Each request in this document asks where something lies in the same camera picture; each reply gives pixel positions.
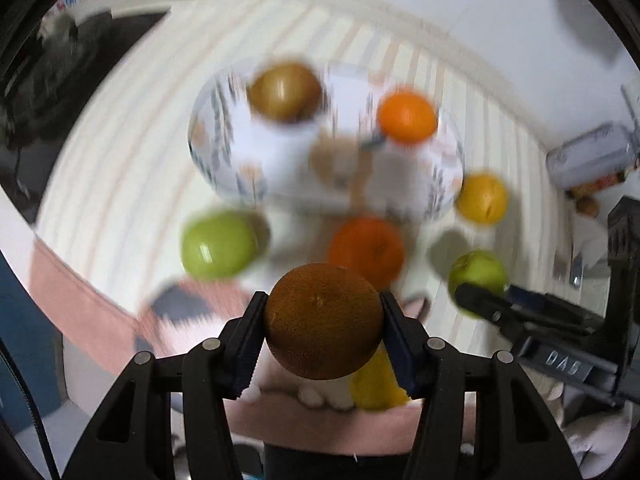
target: green apple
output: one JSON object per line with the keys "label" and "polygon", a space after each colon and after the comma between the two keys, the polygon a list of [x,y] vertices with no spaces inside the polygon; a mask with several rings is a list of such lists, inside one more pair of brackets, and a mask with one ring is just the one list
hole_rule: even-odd
{"label": "green apple", "polygon": [[498,257],[491,251],[476,249],[460,256],[449,273],[449,295],[455,302],[454,293],[463,283],[483,286],[496,296],[504,295],[504,287],[510,283],[507,271]]}
{"label": "green apple", "polygon": [[200,219],[182,234],[182,265],[197,280],[233,276],[249,265],[257,252],[251,224],[234,211]]}

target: white plate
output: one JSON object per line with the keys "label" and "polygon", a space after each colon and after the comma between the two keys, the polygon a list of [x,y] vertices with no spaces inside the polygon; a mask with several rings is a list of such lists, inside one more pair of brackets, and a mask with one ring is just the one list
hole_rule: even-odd
{"label": "white plate", "polygon": [[251,61],[218,72],[191,114],[189,147],[220,195],[243,205],[277,200],[322,213],[369,211],[423,220],[460,192],[463,153],[443,110],[438,131],[416,147],[376,132],[380,98],[398,82],[344,64],[316,65],[325,99],[311,121],[282,125],[250,109],[246,86],[264,67]]}

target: blue surface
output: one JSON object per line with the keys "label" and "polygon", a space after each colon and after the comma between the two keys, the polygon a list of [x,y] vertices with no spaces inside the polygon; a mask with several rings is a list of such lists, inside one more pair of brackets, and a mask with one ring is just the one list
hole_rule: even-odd
{"label": "blue surface", "polygon": [[[41,416],[62,405],[54,339],[60,332],[31,300],[0,253],[0,337],[11,352]],[[17,433],[31,424],[24,397],[0,360],[0,413]]]}

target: screw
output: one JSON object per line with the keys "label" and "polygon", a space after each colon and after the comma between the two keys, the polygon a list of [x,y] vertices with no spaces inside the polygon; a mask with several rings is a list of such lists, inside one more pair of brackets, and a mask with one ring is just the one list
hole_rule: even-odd
{"label": "screw", "polygon": [[218,348],[220,348],[220,339],[218,339],[217,337],[210,337],[209,339],[205,339],[202,342],[202,347],[205,350],[217,350]]}
{"label": "screw", "polygon": [[507,352],[506,350],[500,350],[496,354],[496,357],[498,358],[498,361],[506,365],[513,363],[513,355],[511,355],[511,352]]}
{"label": "screw", "polygon": [[431,348],[431,350],[442,350],[446,345],[439,337],[430,337],[427,340],[427,346]]}
{"label": "screw", "polygon": [[138,352],[133,358],[133,361],[137,365],[144,365],[151,361],[151,354],[149,352]]}

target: cable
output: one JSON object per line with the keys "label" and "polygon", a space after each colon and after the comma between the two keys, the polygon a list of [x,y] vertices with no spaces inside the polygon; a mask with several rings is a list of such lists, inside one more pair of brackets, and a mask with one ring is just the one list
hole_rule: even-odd
{"label": "cable", "polygon": [[42,423],[42,418],[40,417],[40,413],[38,412],[36,402],[35,400],[33,400],[33,396],[31,395],[31,392],[27,387],[27,383],[24,381],[24,377],[18,370],[14,359],[11,357],[11,354],[9,354],[9,350],[4,345],[1,337],[0,358],[2,358],[4,364],[6,364],[7,368],[9,368],[9,372],[14,378],[15,383],[18,385],[18,388],[20,388],[20,392],[22,393],[22,396],[27,403],[27,408],[29,409],[31,420],[33,420],[33,425],[36,429],[36,435],[38,436],[38,442],[40,443],[40,447],[42,448],[42,454],[44,455],[44,460],[47,463],[47,469],[49,469],[49,474],[51,475],[51,480],[60,480],[60,473],[58,472],[56,460],[53,457],[53,452],[51,451],[51,446],[49,444],[49,440],[47,439],[47,433],[44,430],[44,424]]}

